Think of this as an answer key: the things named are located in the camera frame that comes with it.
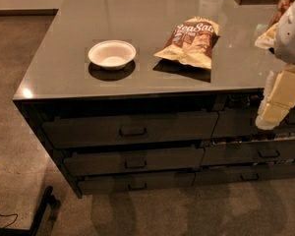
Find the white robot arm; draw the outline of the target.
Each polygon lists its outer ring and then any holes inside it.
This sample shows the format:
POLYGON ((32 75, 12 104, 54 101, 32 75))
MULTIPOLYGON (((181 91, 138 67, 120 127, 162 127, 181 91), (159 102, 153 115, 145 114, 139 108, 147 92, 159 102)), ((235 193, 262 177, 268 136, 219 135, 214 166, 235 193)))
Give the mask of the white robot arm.
POLYGON ((285 62, 280 72, 269 72, 255 121, 259 129, 272 130, 295 106, 295 1, 255 45, 263 49, 272 47, 274 56, 285 62))

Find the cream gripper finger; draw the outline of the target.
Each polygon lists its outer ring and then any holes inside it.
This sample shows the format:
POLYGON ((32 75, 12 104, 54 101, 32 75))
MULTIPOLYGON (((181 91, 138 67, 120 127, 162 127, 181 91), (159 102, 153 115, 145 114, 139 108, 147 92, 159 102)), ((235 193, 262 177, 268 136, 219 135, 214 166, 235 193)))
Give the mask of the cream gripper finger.
POLYGON ((261 130, 272 130, 295 106, 295 65, 285 65, 280 72, 270 71, 265 80, 256 126, 261 130))
POLYGON ((274 24, 256 39, 255 46, 261 49, 273 48, 276 31, 277 24, 274 24))

